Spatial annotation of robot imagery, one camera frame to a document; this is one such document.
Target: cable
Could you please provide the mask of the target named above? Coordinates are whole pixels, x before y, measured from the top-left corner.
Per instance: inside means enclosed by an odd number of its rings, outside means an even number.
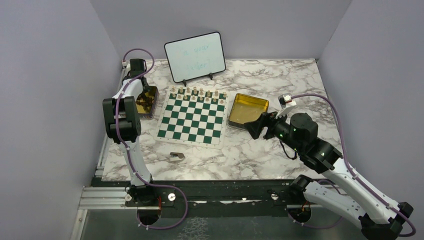
[[[147,186],[151,186],[151,187],[155,187],[155,188],[170,188],[170,189],[174,189],[174,190],[177,190],[178,192],[180,192],[181,193],[181,195],[182,195],[182,197],[184,198],[184,202],[185,202],[185,212],[184,212],[184,215],[181,217],[181,219],[179,220],[179,221],[177,221],[176,223],[174,223],[174,224],[172,224],[172,225],[170,225],[170,226],[151,226],[151,227],[149,227],[148,225],[144,225],[143,223],[139,223],[139,225],[138,226],[143,226],[143,227],[146,227],[146,229],[158,229],[158,230],[165,230],[165,229],[171,229],[171,228],[174,228],[174,227],[176,227],[176,226],[178,226],[180,223],[182,223],[183,222],[183,220],[186,218],[186,216],[187,216],[187,212],[188,212],[188,210],[189,210],[189,202],[187,201],[187,197],[186,197],[186,195],[184,194],[184,192],[181,190],[181,189],[179,189],[178,187],[176,187],[176,186],[171,186],[171,185],[160,185],[160,184],[153,184],[153,183],[150,183],[150,182],[147,182],[146,180],[144,180],[141,176],[140,176],[140,174],[136,171],[136,169],[134,168],[134,166],[133,166],[133,163],[132,163],[132,160],[131,160],[131,156],[130,156],[130,153],[129,153],[129,147],[128,147],[128,145],[127,145],[127,143],[125,143],[125,141],[122,139],[122,137],[121,137],[121,133],[120,133],[120,130],[119,130],[119,103],[120,103],[120,101],[121,101],[121,98],[122,98],[122,95],[123,95],[123,93],[125,93],[125,90],[127,89],[127,87],[132,83],[132,82],[134,82],[136,79],[138,79],[138,78],[140,78],[140,77],[142,77],[142,76],[144,76],[146,73],[148,73],[148,72],[150,72],[150,70],[152,70],[153,69],[153,66],[155,65],[155,59],[153,58],[153,55],[150,53],[150,52],[148,52],[147,50],[144,50],[144,49],[142,49],[142,48],[133,48],[133,49],[131,49],[131,50],[129,50],[129,51],[127,51],[126,53],[125,53],[125,55],[123,56],[123,61],[125,61],[125,58],[126,58],[126,56],[130,53],[130,52],[132,52],[132,51],[135,51],[135,50],[140,50],[140,51],[143,51],[143,52],[146,52],[147,54],[149,54],[150,55],[150,57],[151,57],[151,61],[152,61],[152,63],[151,63],[151,67],[147,70],[147,71],[145,71],[145,72],[143,72],[143,73],[141,73],[141,74],[139,74],[139,75],[137,75],[137,76],[135,76],[133,79],[131,79],[130,81],[128,81],[126,84],[125,84],[125,86],[123,87],[123,89],[122,89],[122,91],[119,93],[119,96],[118,96],[118,98],[116,99],[116,108],[115,108],[115,125],[116,125],[116,135],[117,135],[117,137],[118,137],[118,139],[119,139],[119,141],[125,146],[125,149],[127,149],[126,150],[126,156],[128,157],[128,163],[129,163],[129,166],[130,166],[130,168],[131,168],[131,170],[132,170],[132,172],[133,173],[135,173],[135,175],[137,176],[137,178],[138,179],[140,179],[140,181],[142,181],[145,185],[147,185]]]
[[[329,180],[327,179],[321,179],[318,181],[319,184],[321,184],[322,182],[327,182],[329,183],[337,192],[338,194],[342,194],[337,187]],[[301,225],[302,227],[306,227],[308,229],[317,229],[317,230],[324,230],[324,229],[331,229],[334,228],[335,226],[339,225],[339,223],[342,222],[343,217],[340,217],[335,223],[328,225],[328,226],[313,226],[313,225],[308,225],[308,224],[304,224],[303,222],[298,222],[296,221],[291,215],[290,213],[288,214],[288,217],[291,218],[291,220],[293,220],[294,223]]]
[[[316,93],[304,93],[304,94],[299,94],[299,95],[295,95],[292,96],[291,99],[297,99],[297,98],[301,98],[301,97],[317,97],[320,99],[323,99],[324,101],[326,101],[331,109],[334,112],[335,115],[335,121],[337,122],[338,125],[338,132],[340,135],[340,142],[341,142],[341,149],[343,151],[343,160],[344,160],[344,164],[346,165],[347,170],[350,172],[350,174],[352,176],[355,176],[356,173],[353,171],[353,169],[351,168],[349,161],[348,161],[348,155],[347,155],[347,151],[346,151],[346,146],[345,146],[345,139],[343,136],[343,128],[342,128],[342,124],[340,122],[340,117],[339,117],[339,113],[336,110],[336,107],[334,106],[334,104],[325,96],[316,94]],[[409,224],[409,226],[411,227],[412,231],[410,233],[407,234],[399,234],[399,237],[411,237],[414,236],[415,233],[417,233],[417,229],[415,228],[415,226],[413,225],[413,223],[403,214],[401,213],[399,210],[397,210],[396,208],[390,206],[390,204],[388,202],[386,202],[382,197],[380,197],[375,191],[373,191],[364,181],[362,181],[359,177],[355,178],[362,187],[364,187],[370,194],[372,194],[376,199],[378,199],[381,203],[383,203],[387,208],[389,208],[390,210],[392,210],[393,212],[395,212],[396,214],[398,214],[401,218],[403,218],[405,220],[405,222],[407,222]]]
[[[291,157],[291,156],[289,156],[288,154],[287,154],[287,152],[286,152],[286,148],[284,147],[284,144],[283,144],[283,141],[279,141],[279,144],[281,145],[281,147],[282,147],[282,151],[284,152],[284,154],[289,158],[289,159],[291,159],[291,160],[295,160],[295,159],[297,159],[298,158],[298,153],[296,152],[296,151],[294,151],[294,157]]]

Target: wall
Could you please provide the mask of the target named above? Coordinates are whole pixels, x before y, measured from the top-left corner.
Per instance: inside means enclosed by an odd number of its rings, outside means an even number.
[[[409,239],[424,238],[423,9],[417,0],[353,0],[318,62],[351,163],[415,207]]]
[[[119,65],[88,0],[2,1],[1,239],[69,239]]]
[[[319,58],[351,0],[90,0],[122,57],[219,31],[226,58]]]

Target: gray floor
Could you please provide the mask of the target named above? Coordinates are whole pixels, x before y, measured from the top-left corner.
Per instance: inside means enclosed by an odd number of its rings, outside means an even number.
[[[338,216],[315,208],[310,224],[325,226]],[[156,226],[167,226],[177,219],[160,219]],[[288,217],[222,217],[187,218],[169,230],[147,230],[138,227],[134,210],[90,210],[87,214],[83,240],[365,240],[361,231],[343,220],[328,230],[300,227]]]

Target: table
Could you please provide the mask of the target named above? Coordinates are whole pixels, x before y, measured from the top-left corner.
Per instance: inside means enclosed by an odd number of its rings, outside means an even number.
[[[269,100],[269,112],[278,111],[277,97],[326,92],[314,59],[256,59],[226,60],[226,70],[213,75],[213,80],[202,77],[187,82],[189,87],[214,88],[228,93],[232,106],[236,93]],[[166,89],[176,84],[172,80],[168,61],[157,60],[147,82],[159,90],[153,119],[141,120],[140,147],[144,161],[154,180],[254,180],[294,179],[298,175],[322,178],[300,160],[285,156],[276,138],[253,140],[247,131],[226,126],[222,149],[189,146],[155,141],[153,135],[165,99]],[[341,151],[339,133],[330,107],[316,97],[296,99],[298,107],[289,114],[308,113],[318,123],[318,136]],[[123,153],[108,139],[104,144],[102,181],[129,181]],[[286,147],[290,156],[294,152]],[[183,153],[183,161],[171,161],[170,152]]]

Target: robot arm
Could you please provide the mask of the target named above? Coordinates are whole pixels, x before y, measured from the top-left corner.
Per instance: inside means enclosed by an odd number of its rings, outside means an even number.
[[[307,113],[296,113],[290,118],[290,124],[286,123],[287,113],[296,106],[296,103],[293,103],[289,95],[280,96],[279,101],[283,110],[264,112],[258,120],[245,123],[244,127],[253,139],[257,139],[263,127],[267,127],[265,139],[278,138],[296,151],[299,159],[307,167],[336,183],[353,201],[321,188],[318,183],[302,175],[292,183],[293,188],[301,193],[303,199],[320,204],[350,220],[355,226],[361,228],[362,233],[370,240],[396,239],[401,233],[405,220],[391,208],[409,218],[413,211],[412,206],[407,202],[398,203],[386,196],[357,171],[353,171],[354,175],[352,175],[342,159],[342,154],[330,143],[318,137],[318,124]],[[371,194],[357,178],[389,203],[390,207],[386,207]]]
[[[126,76],[123,79],[122,87],[115,96],[103,100],[104,123],[106,126],[107,136],[118,144],[122,152],[125,153],[128,151],[130,158],[136,160],[130,162],[127,154],[124,154],[127,166],[133,165],[133,168],[128,168],[131,171],[131,185],[138,187],[144,186],[145,184],[136,177],[135,172],[138,172],[142,179],[144,179],[147,183],[149,183],[152,179],[144,162],[140,148],[140,134],[142,126],[136,106],[136,97],[143,92],[148,92],[149,86],[145,77],[136,79],[128,85],[127,83],[134,76],[146,71],[146,62],[143,59],[131,59],[129,61],[123,61],[122,66],[124,75]],[[119,102],[119,106],[117,106],[117,99],[121,93],[121,101]],[[119,109],[120,136],[128,147],[121,142],[117,135],[115,123],[116,108]]]

